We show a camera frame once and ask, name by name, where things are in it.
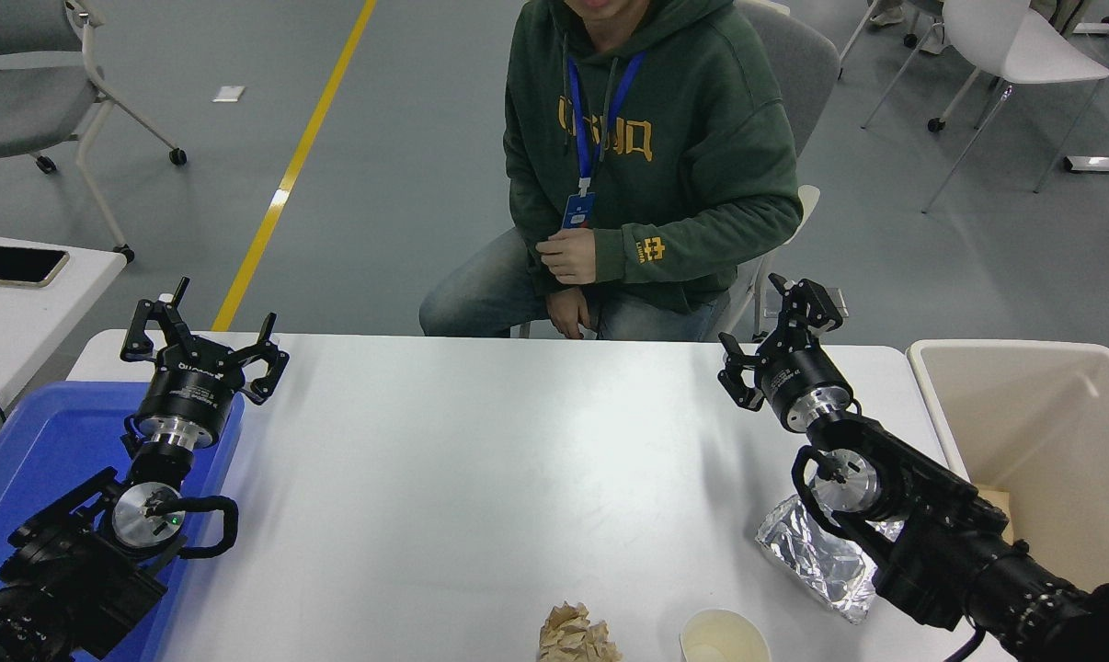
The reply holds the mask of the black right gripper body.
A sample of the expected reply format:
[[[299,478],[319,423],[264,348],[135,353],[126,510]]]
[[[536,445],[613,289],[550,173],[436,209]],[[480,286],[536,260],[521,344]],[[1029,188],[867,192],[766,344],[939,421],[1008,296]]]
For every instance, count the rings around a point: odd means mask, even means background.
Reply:
[[[849,409],[852,387],[822,348],[785,352],[757,370],[757,390],[785,427]]]

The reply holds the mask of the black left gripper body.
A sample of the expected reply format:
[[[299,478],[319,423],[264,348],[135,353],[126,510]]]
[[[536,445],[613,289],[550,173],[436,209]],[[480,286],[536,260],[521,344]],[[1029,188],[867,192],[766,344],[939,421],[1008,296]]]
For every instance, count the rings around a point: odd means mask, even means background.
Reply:
[[[154,364],[154,377],[134,414],[138,430],[154,432],[164,420],[183,419],[199,425],[204,432],[222,432],[234,396],[243,389],[242,366],[213,360],[210,368],[204,368],[183,358],[163,356],[156,357]]]

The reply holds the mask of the person's right hand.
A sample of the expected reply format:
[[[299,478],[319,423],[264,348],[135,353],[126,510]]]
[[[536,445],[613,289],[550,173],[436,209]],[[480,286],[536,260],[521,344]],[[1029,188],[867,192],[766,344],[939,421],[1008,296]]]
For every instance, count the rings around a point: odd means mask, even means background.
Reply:
[[[546,294],[545,306],[549,319],[564,339],[581,340],[588,332],[597,332],[586,294],[580,288],[554,291]]]

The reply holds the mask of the person's left hand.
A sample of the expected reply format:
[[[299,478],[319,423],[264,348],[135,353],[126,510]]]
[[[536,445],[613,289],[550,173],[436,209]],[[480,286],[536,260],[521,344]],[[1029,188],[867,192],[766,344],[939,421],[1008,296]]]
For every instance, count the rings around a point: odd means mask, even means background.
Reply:
[[[588,285],[598,281],[596,231],[559,230],[538,242],[539,259],[564,285]]]

